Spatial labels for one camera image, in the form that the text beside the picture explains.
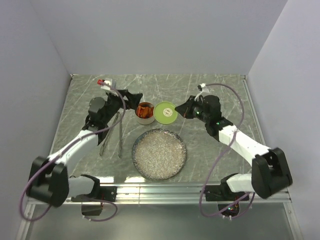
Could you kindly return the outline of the green round lid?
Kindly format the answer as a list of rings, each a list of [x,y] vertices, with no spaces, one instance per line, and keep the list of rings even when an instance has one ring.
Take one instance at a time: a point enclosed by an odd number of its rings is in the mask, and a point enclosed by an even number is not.
[[[176,106],[168,101],[158,103],[153,109],[155,120],[162,125],[170,125],[174,123],[178,117]]]

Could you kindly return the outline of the beige round lunch box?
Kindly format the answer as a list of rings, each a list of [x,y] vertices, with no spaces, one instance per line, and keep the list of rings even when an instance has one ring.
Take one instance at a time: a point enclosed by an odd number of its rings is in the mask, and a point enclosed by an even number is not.
[[[150,102],[141,102],[135,110],[135,117],[139,124],[150,125],[155,121],[155,106]]]

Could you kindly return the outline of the orange fried piece top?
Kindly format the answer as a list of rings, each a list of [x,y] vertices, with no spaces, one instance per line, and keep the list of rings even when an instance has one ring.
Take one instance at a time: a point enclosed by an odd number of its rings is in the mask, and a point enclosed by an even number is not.
[[[149,119],[153,116],[153,106],[139,105],[136,110],[136,115],[141,119]]]

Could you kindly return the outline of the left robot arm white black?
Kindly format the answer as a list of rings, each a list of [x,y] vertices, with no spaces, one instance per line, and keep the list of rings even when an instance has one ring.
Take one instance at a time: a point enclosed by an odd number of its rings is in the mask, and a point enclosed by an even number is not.
[[[114,115],[120,109],[136,110],[142,97],[142,93],[123,89],[109,91],[106,99],[91,99],[79,134],[59,151],[33,161],[25,194],[56,208],[71,197],[85,196],[96,201],[101,195],[100,180],[87,174],[79,177],[70,174],[85,155],[104,141],[112,129],[108,123]]]

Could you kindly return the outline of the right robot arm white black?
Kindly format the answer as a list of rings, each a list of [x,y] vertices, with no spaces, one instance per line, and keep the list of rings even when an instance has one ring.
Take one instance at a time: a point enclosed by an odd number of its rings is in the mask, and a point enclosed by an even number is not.
[[[220,181],[218,198],[231,201],[238,193],[256,193],[262,199],[282,191],[293,184],[285,153],[271,149],[241,132],[223,117],[220,99],[214,95],[190,96],[175,108],[185,119],[197,118],[204,123],[207,133],[218,142],[230,146],[251,166],[251,173],[234,173]]]

